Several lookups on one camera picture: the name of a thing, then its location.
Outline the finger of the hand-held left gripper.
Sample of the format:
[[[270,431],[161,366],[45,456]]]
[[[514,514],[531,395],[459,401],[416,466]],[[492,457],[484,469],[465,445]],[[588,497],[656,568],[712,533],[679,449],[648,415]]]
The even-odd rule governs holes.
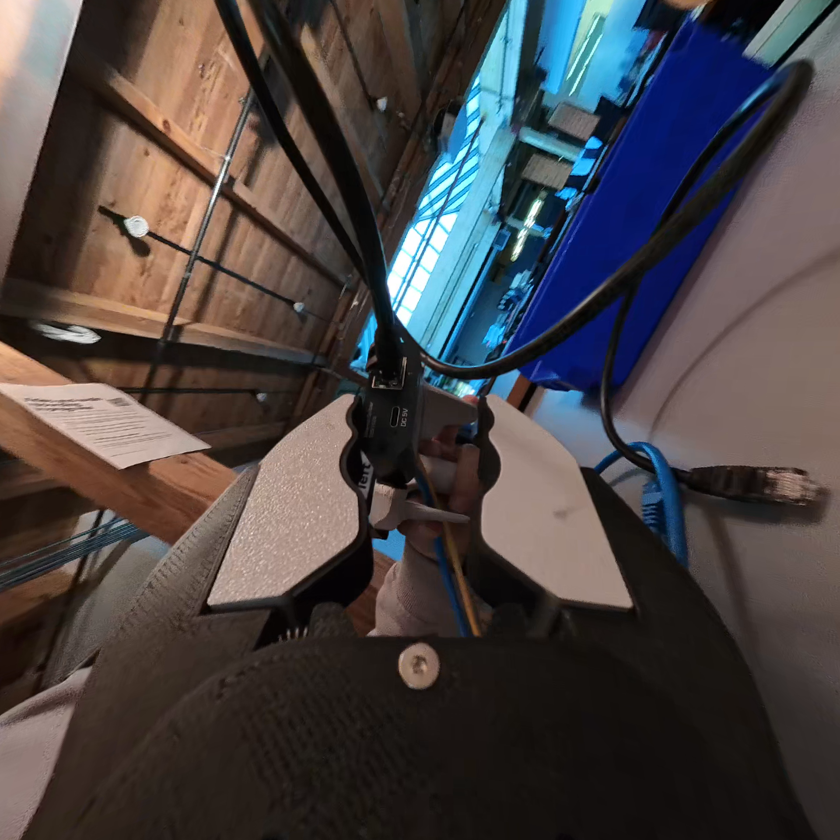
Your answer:
[[[476,432],[478,408],[473,402],[436,386],[422,388],[420,445],[455,447],[468,444]]]

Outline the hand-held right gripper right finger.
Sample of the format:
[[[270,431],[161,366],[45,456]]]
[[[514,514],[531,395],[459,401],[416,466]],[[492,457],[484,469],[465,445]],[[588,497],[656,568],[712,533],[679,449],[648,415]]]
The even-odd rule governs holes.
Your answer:
[[[496,395],[481,401],[483,494],[471,521],[469,579],[494,606],[548,595],[625,613],[633,600],[581,468],[551,434]]]

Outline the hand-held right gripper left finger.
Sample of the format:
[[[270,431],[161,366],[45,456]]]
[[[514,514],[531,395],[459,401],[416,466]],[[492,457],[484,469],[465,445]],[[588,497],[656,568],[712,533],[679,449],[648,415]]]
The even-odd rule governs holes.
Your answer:
[[[211,612],[348,605],[370,583],[362,414],[361,400],[343,395],[263,458],[209,591]]]

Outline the black network adapter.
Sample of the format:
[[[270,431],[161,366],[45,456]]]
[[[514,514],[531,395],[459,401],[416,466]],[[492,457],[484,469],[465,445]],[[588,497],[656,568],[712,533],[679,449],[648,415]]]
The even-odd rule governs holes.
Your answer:
[[[423,384],[418,354],[406,351],[393,377],[374,367],[364,388],[361,447],[375,479],[389,487],[405,489],[416,474]]]

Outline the person's right forearm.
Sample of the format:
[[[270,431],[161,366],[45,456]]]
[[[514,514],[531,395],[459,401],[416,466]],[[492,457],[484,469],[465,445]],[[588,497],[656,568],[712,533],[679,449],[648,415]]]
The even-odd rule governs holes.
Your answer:
[[[1,838],[19,839],[55,767],[91,668],[32,696],[1,716]]]

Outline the person's left forearm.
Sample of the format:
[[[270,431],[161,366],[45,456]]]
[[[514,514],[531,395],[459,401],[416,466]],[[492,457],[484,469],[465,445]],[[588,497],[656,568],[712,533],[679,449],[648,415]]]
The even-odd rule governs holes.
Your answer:
[[[438,562],[406,542],[402,559],[385,575],[375,599],[368,637],[458,637]]]

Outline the light grey desk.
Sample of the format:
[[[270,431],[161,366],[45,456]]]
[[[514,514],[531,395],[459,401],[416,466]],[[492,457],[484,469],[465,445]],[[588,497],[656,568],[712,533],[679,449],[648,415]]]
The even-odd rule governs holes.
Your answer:
[[[686,497],[690,571],[738,641],[820,838],[838,838],[839,23],[794,121],[710,238],[616,401],[679,466],[804,469],[815,508]]]

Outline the person's left hand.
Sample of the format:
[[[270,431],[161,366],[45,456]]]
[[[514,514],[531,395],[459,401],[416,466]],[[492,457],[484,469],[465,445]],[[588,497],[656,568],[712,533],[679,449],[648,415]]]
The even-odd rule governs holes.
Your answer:
[[[480,507],[483,488],[479,478],[480,450],[474,444],[458,443],[460,426],[447,425],[434,437],[421,442],[421,454],[455,464],[455,477],[446,498],[450,511],[472,517]],[[420,554],[434,560],[435,542],[443,534],[436,522],[420,522],[409,541]]]

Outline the wooden plank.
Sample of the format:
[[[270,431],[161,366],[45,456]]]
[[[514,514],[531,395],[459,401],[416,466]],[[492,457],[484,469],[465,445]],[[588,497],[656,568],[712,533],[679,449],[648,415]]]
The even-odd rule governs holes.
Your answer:
[[[60,374],[2,344],[2,384],[68,385]],[[2,395],[2,448],[77,494],[174,544],[236,479],[198,452],[117,469]]]

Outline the white paper note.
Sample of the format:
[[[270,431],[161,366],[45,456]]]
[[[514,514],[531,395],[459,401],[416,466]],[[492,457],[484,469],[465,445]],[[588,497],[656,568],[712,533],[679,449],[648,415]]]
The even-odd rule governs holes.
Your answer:
[[[1,393],[117,469],[210,448],[110,385],[3,383]]]

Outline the blue plastic bin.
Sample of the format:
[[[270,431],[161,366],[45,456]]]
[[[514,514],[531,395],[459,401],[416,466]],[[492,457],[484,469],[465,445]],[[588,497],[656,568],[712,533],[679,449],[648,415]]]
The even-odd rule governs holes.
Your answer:
[[[700,153],[770,75],[713,29],[690,21],[681,27],[608,151],[600,181],[561,240],[506,356],[551,328],[646,245]],[[725,195],[645,275],[624,324],[613,386],[627,380],[734,195]],[[622,297],[519,372],[547,389],[594,393]]]

